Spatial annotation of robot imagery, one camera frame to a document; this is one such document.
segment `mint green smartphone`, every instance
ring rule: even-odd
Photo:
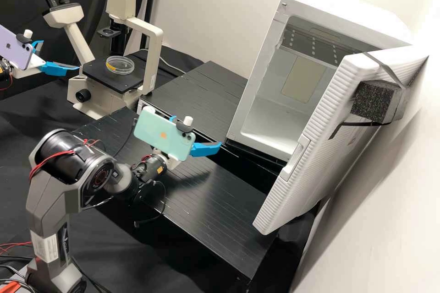
[[[180,161],[188,158],[196,136],[193,132],[185,136],[173,122],[143,109],[134,129],[134,135],[152,147],[176,157]]]

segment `purple smartphone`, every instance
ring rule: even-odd
[[[25,70],[31,60],[33,47],[30,43],[21,43],[14,33],[0,25],[0,56],[19,69]]]

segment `foam block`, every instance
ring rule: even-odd
[[[381,124],[392,122],[404,91],[384,80],[361,81],[351,113]]]

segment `petri dish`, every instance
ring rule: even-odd
[[[110,56],[107,58],[105,66],[110,72],[118,75],[127,75],[134,70],[134,62],[124,56]]]

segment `gray robotic arm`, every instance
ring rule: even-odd
[[[152,155],[132,170],[65,130],[48,133],[29,161],[37,168],[31,172],[26,202],[35,258],[26,281],[41,292],[84,292],[86,283],[69,253],[69,214],[92,207],[101,189],[132,202],[145,184],[166,171],[166,162]]]

